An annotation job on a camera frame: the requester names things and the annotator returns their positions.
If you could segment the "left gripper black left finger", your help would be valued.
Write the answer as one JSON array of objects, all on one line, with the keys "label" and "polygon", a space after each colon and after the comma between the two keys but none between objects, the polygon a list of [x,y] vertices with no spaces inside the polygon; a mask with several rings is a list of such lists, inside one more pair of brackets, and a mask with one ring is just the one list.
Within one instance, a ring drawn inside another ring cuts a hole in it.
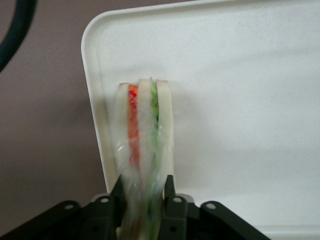
[{"label": "left gripper black left finger", "polygon": [[66,200],[2,235],[2,240],[116,240],[125,212],[119,177],[109,193],[80,206]]}]

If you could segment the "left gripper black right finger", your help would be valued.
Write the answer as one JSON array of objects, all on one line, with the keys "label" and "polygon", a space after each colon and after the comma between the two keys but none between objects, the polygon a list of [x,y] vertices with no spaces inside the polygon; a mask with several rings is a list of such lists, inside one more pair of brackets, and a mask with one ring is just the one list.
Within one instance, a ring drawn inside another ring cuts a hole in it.
[{"label": "left gripper black right finger", "polygon": [[265,234],[217,201],[196,206],[176,194],[174,177],[164,185],[160,240],[268,240]]}]

